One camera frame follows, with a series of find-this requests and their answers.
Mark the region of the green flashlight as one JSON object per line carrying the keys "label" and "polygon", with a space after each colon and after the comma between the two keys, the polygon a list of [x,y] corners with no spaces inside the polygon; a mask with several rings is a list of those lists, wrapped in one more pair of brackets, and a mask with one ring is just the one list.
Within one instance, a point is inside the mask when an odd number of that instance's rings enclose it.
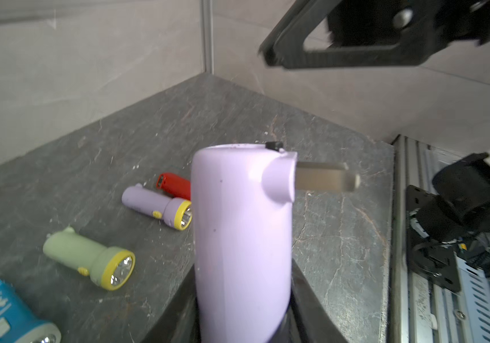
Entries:
{"label": "green flashlight", "polygon": [[136,266],[136,256],[131,251],[106,247],[78,234],[73,227],[50,235],[43,245],[43,253],[107,291],[120,289]]}

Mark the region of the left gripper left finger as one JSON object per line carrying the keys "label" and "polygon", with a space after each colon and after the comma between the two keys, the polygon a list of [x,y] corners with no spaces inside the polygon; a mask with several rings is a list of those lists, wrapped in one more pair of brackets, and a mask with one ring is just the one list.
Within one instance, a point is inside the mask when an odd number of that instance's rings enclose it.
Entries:
{"label": "left gripper left finger", "polygon": [[194,268],[190,268],[168,306],[142,342],[198,341],[198,303]]}

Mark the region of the red flashlight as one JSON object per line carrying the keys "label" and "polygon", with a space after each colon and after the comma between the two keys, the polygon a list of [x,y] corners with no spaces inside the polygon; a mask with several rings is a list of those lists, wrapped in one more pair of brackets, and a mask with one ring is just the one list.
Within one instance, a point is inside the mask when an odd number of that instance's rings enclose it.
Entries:
{"label": "red flashlight", "polygon": [[156,188],[172,197],[191,201],[191,182],[176,174],[166,172],[160,174],[156,182]]}

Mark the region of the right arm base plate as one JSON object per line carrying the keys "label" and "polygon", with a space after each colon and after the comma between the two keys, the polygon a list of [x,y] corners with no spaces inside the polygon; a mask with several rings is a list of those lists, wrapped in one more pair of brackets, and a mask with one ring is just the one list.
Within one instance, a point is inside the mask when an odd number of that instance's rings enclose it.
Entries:
{"label": "right arm base plate", "polygon": [[434,194],[409,185],[406,199],[406,262],[414,272],[432,284],[458,293],[462,290],[455,254],[456,243],[444,244],[432,239],[419,224],[416,215],[435,198]]}

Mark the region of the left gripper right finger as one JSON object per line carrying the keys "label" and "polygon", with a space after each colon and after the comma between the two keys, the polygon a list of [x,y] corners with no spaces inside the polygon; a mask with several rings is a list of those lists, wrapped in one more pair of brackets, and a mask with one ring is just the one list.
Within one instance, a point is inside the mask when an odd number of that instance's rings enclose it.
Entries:
{"label": "left gripper right finger", "polygon": [[290,306],[294,321],[293,342],[347,342],[295,260],[292,260]]}

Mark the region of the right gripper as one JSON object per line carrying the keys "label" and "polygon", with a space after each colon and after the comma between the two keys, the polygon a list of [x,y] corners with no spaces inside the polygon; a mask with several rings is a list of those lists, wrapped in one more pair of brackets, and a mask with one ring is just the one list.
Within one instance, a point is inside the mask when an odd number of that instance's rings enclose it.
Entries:
{"label": "right gripper", "polygon": [[259,47],[285,69],[408,67],[490,42],[490,1],[296,1]]}

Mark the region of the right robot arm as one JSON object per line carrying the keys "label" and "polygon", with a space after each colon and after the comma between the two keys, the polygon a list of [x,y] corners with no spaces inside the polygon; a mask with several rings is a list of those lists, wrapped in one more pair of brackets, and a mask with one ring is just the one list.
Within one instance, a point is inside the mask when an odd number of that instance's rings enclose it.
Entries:
{"label": "right robot arm", "polygon": [[[271,67],[410,67],[455,41],[490,42],[490,1],[296,1],[260,47]],[[432,181],[417,214],[440,242],[490,232],[490,166],[472,154]]]}

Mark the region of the purple flashlight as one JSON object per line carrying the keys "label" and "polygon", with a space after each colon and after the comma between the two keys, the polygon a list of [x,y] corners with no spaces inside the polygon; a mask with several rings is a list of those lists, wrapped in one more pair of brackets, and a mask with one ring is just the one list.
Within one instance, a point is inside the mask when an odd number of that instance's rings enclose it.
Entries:
{"label": "purple flashlight", "polygon": [[300,162],[279,142],[197,151],[191,202],[201,340],[293,342],[295,193],[359,184],[346,166]]}
{"label": "purple flashlight", "polygon": [[182,198],[170,198],[144,188],[141,184],[128,187],[122,195],[122,203],[141,214],[162,220],[176,230],[187,230],[193,219],[191,202]]}

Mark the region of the blue flashlight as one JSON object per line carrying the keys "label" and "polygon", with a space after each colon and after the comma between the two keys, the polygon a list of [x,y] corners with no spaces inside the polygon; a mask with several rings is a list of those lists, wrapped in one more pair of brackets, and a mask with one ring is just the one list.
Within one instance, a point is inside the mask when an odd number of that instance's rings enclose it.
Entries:
{"label": "blue flashlight", "polygon": [[15,289],[0,280],[0,342],[61,342],[59,328],[35,316]]}

